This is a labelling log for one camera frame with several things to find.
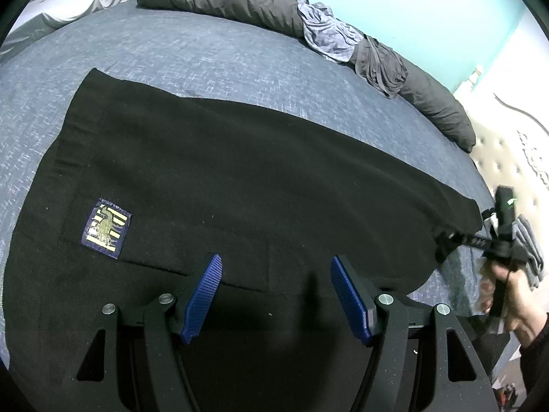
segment embroidered patch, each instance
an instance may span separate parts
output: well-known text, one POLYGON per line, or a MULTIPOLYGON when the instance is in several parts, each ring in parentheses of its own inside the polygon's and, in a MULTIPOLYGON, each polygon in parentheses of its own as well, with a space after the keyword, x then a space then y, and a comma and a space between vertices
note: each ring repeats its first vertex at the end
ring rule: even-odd
POLYGON ((131 217, 132 214, 101 198, 88 218, 81 243, 117 259, 131 217))

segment bed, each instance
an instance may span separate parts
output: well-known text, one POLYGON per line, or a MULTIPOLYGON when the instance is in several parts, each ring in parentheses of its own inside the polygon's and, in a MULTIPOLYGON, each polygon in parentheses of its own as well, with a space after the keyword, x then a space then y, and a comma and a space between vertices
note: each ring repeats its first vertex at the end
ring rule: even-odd
MULTIPOLYGON (((469 155, 402 97, 386 99, 352 68, 280 33, 195 13, 140 9, 128 1, 40 39, 0 70, 0 289, 34 172, 94 67, 178 96, 240 101, 308 119, 430 174, 476 200, 481 211, 493 206, 469 155)), ((473 314, 479 257, 460 248, 409 296, 473 314)), ((0 353, 9 364, 4 328, 0 309, 0 353)), ((512 340, 500 362, 517 348, 512 340)))

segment hand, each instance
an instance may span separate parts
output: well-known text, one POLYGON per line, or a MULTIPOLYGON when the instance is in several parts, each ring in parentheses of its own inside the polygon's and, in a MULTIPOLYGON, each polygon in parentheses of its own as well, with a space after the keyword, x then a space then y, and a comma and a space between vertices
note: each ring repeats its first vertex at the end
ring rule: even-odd
POLYGON ((545 327, 547 313, 534 301, 528 278, 523 270, 509 271, 499 263, 487 261, 480 280, 480 309, 488 313, 493 304, 495 280, 507 281, 503 318, 506 329, 514 331, 523 347, 532 343, 545 327))

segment blue gripper pad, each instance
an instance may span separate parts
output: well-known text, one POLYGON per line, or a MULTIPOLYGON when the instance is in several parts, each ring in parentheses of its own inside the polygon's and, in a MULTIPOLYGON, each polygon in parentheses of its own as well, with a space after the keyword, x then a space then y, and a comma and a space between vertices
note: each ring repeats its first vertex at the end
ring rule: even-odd
POLYGON ((366 308, 337 257, 331 260, 330 275, 331 284, 334 286, 345 316, 347 316, 352 334, 364 345, 368 345, 372 335, 368 329, 366 308))
POLYGON ((185 307, 185 321, 180 334, 185 344, 189 344, 190 340, 200 333, 213 296, 221 282, 222 270, 221 257, 215 254, 185 307))

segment headboard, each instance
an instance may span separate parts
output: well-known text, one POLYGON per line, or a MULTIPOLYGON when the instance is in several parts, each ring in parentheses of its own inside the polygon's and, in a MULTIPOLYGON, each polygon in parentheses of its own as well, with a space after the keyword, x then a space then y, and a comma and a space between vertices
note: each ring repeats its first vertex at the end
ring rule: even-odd
POLYGON ((492 195, 498 185, 514 187, 517 215, 524 214, 531 222, 547 258, 549 132, 532 115, 508 105, 504 94, 473 91, 482 71, 478 66, 454 93, 477 135, 470 156, 492 195))

